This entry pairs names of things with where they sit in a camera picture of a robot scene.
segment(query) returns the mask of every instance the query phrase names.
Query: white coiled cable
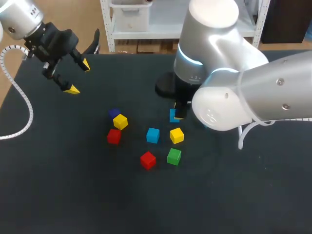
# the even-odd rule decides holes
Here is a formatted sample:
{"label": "white coiled cable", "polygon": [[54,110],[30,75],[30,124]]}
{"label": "white coiled cable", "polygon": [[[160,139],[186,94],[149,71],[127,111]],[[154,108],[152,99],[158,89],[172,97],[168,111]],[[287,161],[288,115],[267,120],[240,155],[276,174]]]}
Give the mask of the white coiled cable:
{"label": "white coiled cable", "polygon": [[4,48],[4,50],[2,50],[1,54],[0,54],[0,66],[4,72],[4,74],[6,75],[6,77],[9,79],[9,81],[13,84],[13,86],[17,89],[17,91],[19,92],[19,94],[23,97],[23,99],[25,100],[27,106],[28,106],[28,110],[29,110],[29,119],[28,122],[26,124],[26,126],[18,131],[17,133],[11,134],[11,135],[7,135],[7,136],[0,136],[0,140],[4,140],[4,139],[10,139],[10,138],[14,138],[17,137],[21,134],[23,134],[24,132],[27,131],[27,129],[30,127],[31,123],[33,122],[34,119],[34,112],[33,112],[33,107],[28,99],[28,97],[26,96],[26,94],[23,92],[23,90],[19,87],[18,84],[16,84],[16,82],[13,80],[13,78],[10,76],[9,72],[6,70],[5,64],[4,64],[4,57],[5,54],[12,49],[17,49],[17,50],[21,50],[24,54],[28,55],[28,50],[22,46],[19,45],[10,45]]}

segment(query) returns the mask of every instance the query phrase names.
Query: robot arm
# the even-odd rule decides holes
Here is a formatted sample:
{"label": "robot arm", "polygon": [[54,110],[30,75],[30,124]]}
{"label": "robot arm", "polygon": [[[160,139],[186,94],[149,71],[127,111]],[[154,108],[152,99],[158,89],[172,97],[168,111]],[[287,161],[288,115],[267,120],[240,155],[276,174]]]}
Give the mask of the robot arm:
{"label": "robot arm", "polygon": [[157,93],[181,103],[178,117],[191,101],[196,117],[219,131],[311,117],[312,52],[268,63],[239,34],[238,14],[234,0],[191,0],[174,72],[157,81]]}
{"label": "robot arm", "polygon": [[[56,73],[56,68],[63,56],[70,54],[75,63],[83,70],[89,71],[89,64],[83,54],[77,49],[77,36],[72,30],[59,31],[52,23],[43,23],[43,13],[32,0],[0,0],[0,39],[3,31],[15,40],[24,39],[29,49],[28,57],[35,55],[45,62],[43,75],[52,79],[64,92],[77,94],[74,85],[62,80]],[[84,54],[98,53],[99,30]]]}

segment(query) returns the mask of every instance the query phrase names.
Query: red cube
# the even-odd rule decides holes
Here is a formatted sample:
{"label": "red cube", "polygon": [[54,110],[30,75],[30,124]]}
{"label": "red cube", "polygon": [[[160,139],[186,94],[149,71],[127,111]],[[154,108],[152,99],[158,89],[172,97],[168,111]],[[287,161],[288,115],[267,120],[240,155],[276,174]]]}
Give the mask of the red cube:
{"label": "red cube", "polygon": [[156,164],[156,158],[150,152],[147,152],[141,157],[141,164],[146,170],[151,169]]}
{"label": "red cube", "polygon": [[118,145],[121,138],[121,130],[111,129],[107,135],[107,141],[110,144]]}

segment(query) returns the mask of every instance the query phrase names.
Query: dark blue cube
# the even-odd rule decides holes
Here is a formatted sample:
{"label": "dark blue cube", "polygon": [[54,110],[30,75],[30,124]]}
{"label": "dark blue cube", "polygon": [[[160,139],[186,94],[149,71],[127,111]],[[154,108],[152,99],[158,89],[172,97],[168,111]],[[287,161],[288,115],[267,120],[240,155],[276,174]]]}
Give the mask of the dark blue cube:
{"label": "dark blue cube", "polygon": [[159,139],[159,133],[159,129],[150,128],[146,134],[146,141],[149,143],[157,144]]}
{"label": "dark blue cube", "polygon": [[112,119],[116,118],[120,114],[121,112],[118,109],[113,109],[109,111],[109,115],[111,116]]}

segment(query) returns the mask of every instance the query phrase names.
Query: yellow cube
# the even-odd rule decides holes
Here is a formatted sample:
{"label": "yellow cube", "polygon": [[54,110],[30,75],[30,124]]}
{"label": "yellow cube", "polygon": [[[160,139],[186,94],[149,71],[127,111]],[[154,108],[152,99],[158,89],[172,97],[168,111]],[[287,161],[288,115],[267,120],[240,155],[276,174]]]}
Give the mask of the yellow cube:
{"label": "yellow cube", "polygon": [[173,144],[180,143],[184,141],[184,133],[180,128],[176,128],[170,131],[170,139],[172,140]]}
{"label": "yellow cube", "polygon": [[122,114],[118,115],[114,118],[114,126],[117,127],[119,130],[124,129],[128,125],[128,120]]}

